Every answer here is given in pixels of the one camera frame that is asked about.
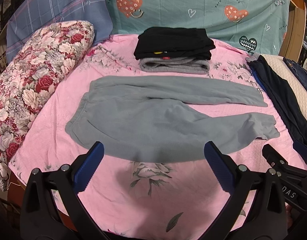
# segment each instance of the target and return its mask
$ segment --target folded clothes stack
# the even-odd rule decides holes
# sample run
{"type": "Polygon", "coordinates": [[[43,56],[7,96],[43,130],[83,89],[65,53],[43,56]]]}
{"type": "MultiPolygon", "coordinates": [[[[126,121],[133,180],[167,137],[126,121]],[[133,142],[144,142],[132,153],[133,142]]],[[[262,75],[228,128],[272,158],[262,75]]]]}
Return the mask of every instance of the folded clothes stack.
{"type": "Polygon", "coordinates": [[[146,72],[206,74],[215,48],[205,29],[152,27],[139,35],[134,55],[146,72]]]}

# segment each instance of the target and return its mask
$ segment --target folded gray clothing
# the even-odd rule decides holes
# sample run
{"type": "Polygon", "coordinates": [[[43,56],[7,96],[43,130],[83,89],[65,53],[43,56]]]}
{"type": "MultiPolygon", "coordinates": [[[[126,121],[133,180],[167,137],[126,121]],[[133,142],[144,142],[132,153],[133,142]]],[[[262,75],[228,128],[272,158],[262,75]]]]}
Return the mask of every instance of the folded gray clothing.
{"type": "Polygon", "coordinates": [[[208,141],[229,154],[280,135],[272,115],[210,117],[186,103],[267,106],[256,88],[225,80],[106,76],[91,82],[65,131],[86,149],[100,141],[107,155],[149,163],[202,160],[208,141]]]}
{"type": "Polygon", "coordinates": [[[146,72],[179,72],[189,74],[206,74],[209,72],[207,60],[189,57],[177,57],[170,59],[143,58],[140,59],[140,68],[146,72]]]}

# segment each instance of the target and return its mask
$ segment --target black metal frame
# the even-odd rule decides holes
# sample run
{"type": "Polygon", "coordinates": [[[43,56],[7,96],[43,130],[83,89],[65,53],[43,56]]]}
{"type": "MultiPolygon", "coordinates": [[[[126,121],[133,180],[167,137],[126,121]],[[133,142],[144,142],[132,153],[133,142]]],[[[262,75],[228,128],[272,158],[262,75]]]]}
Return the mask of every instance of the black metal frame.
{"type": "MultiPolygon", "coordinates": [[[[87,159],[99,152],[97,142],[87,154],[80,155],[72,165],[65,164],[58,171],[41,172],[38,168],[30,175],[20,219],[21,237],[36,240],[39,237],[53,240],[126,240],[127,238],[102,231],[90,217],[77,196],[83,191],[92,174],[83,174],[81,167],[89,171],[87,159]],[[57,189],[66,210],[78,232],[65,227],[58,214],[51,190],[57,189]]],[[[199,240],[299,240],[307,237],[307,171],[288,165],[270,145],[263,148],[263,156],[272,168],[266,173],[250,171],[246,166],[237,166],[227,155],[222,155],[217,147],[209,142],[205,146],[205,156],[225,191],[231,193],[226,205],[199,240]],[[226,174],[219,176],[218,167],[226,174]],[[295,194],[291,198],[282,189],[288,187],[295,194]],[[250,190],[256,196],[244,225],[231,231],[250,190]],[[289,232],[285,202],[300,212],[289,232]]],[[[93,162],[91,169],[100,163],[93,162]]]]}

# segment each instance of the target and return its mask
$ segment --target floral pillow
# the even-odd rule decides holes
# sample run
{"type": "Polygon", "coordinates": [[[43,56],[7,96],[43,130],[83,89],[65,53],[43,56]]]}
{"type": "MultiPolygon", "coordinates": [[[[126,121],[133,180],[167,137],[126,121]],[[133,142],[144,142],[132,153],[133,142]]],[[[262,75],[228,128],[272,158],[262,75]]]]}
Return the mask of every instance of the floral pillow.
{"type": "Polygon", "coordinates": [[[44,104],[83,58],[94,39],[87,21],[37,30],[0,76],[0,188],[7,189],[7,162],[44,104]]]}

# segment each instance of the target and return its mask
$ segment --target teal fabric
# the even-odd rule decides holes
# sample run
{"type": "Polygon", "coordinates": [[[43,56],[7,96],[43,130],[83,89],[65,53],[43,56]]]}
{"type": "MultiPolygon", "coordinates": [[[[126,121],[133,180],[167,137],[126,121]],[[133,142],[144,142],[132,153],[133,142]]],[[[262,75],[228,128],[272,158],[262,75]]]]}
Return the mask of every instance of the teal fabric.
{"type": "Polygon", "coordinates": [[[205,28],[210,38],[273,55],[278,55],[287,32],[289,3],[290,0],[106,0],[112,34],[141,34],[153,26],[205,28]]]}

